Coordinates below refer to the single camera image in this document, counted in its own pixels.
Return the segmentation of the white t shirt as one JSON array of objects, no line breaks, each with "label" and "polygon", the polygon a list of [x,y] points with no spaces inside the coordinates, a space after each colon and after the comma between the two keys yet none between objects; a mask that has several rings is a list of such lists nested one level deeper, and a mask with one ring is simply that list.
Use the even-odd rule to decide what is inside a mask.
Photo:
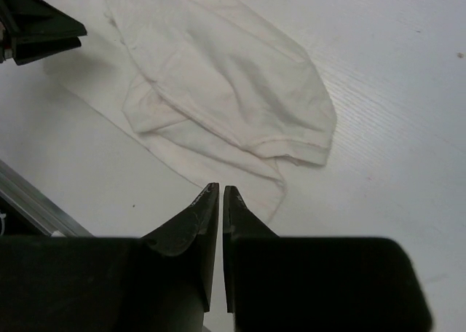
[{"label": "white t shirt", "polygon": [[307,52],[239,0],[58,0],[82,46],[47,73],[198,186],[270,219],[278,161],[324,165],[336,112]]}]

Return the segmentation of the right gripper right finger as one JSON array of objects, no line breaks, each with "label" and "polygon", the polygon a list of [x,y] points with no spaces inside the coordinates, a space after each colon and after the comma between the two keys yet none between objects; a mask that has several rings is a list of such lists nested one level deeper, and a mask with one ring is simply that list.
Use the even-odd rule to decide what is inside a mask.
[{"label": "right gripper right finger", "polygon": [[236,186],[226,186],[223,198],[222,246],[228,313],[234,313],[234,241],[241,237],[277,238],[278,235],[249,210]]}]

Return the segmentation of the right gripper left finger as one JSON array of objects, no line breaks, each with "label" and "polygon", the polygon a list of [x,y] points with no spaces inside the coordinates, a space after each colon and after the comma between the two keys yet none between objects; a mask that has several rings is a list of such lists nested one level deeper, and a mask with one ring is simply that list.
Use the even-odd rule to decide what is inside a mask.
[{"label": "right gripper left finger", "polygon": [[219,184],[209,183],[187,208],[143,237],[161,257],[181,260],[177,271],[194,283],[205,312],[212,296],[219,196]]}]

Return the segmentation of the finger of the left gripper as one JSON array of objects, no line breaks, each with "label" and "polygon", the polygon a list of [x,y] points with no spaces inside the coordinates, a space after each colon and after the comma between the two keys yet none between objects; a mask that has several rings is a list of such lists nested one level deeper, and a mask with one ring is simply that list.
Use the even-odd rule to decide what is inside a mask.
[{"label": "finger of the left gripper", "polygon": [[82,23],[44,0],[1,0],[1,23],[13,36],[87,35]]},{"label": "finger of the left gripper", "polygon": [[22,66],[80,46],[81,42],[78,37],[18,44],[13,54],[13,60],[18,66]]}]

